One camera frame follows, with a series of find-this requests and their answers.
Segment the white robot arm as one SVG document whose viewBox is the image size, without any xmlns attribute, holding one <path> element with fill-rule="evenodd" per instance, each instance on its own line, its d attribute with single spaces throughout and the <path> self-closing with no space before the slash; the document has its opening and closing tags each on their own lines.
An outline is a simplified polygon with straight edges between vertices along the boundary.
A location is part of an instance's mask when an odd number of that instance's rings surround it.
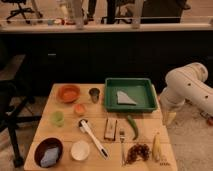
<svg viewBox="0 0 213 171">
<path fill-rule="evenodd" d="M 160 94 L 163 124 L 169 125 L 186 100 L 213 118 L 213 88 L 205 84 L 207 68 L 199 62 L 175 68 L 166 74 L 166 87 Z"/>
</svg>

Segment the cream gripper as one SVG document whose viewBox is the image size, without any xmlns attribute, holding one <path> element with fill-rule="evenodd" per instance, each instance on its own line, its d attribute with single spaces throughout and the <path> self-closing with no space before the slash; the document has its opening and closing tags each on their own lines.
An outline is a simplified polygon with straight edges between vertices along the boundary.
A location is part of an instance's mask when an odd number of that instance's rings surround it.
<svg viewBox="0 0 213 171">
<path fill-rule="evenodd" d="M 168 126 L 174 120 L 176 116 L 177 105 L 168 101 L 161 102 L 161 110 L 163 116 L 163 124 Z"/>
</svg>

